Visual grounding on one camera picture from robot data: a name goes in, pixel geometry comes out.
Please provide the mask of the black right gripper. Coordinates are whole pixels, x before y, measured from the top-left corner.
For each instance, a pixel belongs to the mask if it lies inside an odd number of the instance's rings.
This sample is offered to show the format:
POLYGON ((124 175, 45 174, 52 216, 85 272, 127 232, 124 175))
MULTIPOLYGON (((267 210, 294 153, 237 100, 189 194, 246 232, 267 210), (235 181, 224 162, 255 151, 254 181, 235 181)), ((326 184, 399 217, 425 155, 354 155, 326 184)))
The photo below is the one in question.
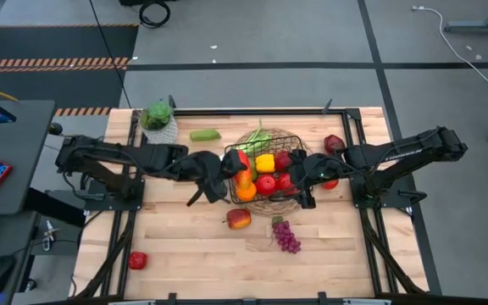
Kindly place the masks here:
POLYGON ((337 180, 345 174, 344 163, 324 154, 313 154, 302 149, 290 152, 293 165, 290 167, 291 183, 303 190, 297 196, 301 208, 316 208, 316 201, 309 187, 329 180, 337 180))

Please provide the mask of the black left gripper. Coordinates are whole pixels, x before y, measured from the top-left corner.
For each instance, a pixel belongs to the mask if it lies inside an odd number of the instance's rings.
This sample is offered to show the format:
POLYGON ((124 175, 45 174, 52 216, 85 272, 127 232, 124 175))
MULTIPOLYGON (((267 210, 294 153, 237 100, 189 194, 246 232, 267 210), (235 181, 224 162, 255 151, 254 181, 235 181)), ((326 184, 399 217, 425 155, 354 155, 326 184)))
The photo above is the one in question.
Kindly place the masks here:
MULTIPOLYGON (((226 201, 227 188, 222 179, 219 178, 221 170, 221 159, 213 152, 200 151, 189 155, 189 161, 193 163, 192 169, 187 169, 192 180, 197 186, 197 191, 188 200, 188 203, 195 203, 201 195, 205 195, 210 203, 219 200, 226 201)), ((242 165, 239 151, 230 149, 223 156, 224 165, 242 165)), ((222 177, 232 178, 238 173, 238 168, 223 166, 222 177)))

